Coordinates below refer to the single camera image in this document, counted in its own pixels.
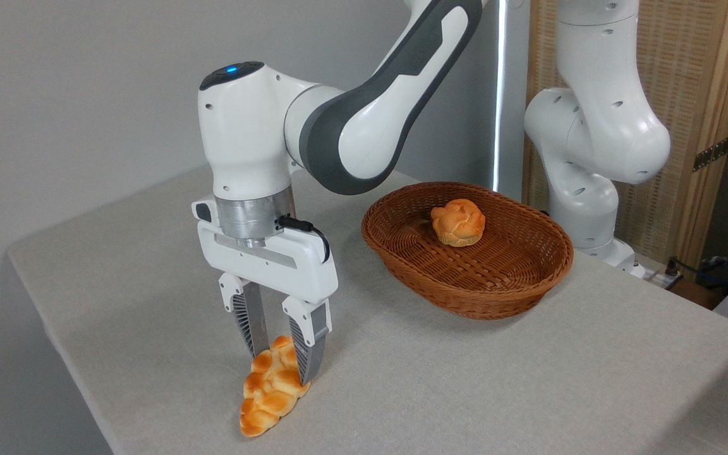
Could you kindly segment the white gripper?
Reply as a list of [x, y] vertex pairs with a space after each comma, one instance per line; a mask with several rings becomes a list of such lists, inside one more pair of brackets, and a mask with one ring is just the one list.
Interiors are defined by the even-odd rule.
[[227, 272], [219, 279], [223, 305], [234, 315], [252, 357], [269, 349], [259, 284], [294, 296], [282, 308], [289, 317], [301, 383], [309, 384], [320, 371], [326, 335], [332, 331], [326, 298], [338, 288], [334, 260], [325, 257], [323, 240], [286, 229], [263, 247], [249, 248], [208, 222], [199, 222], [198, 236], [210, 266]]

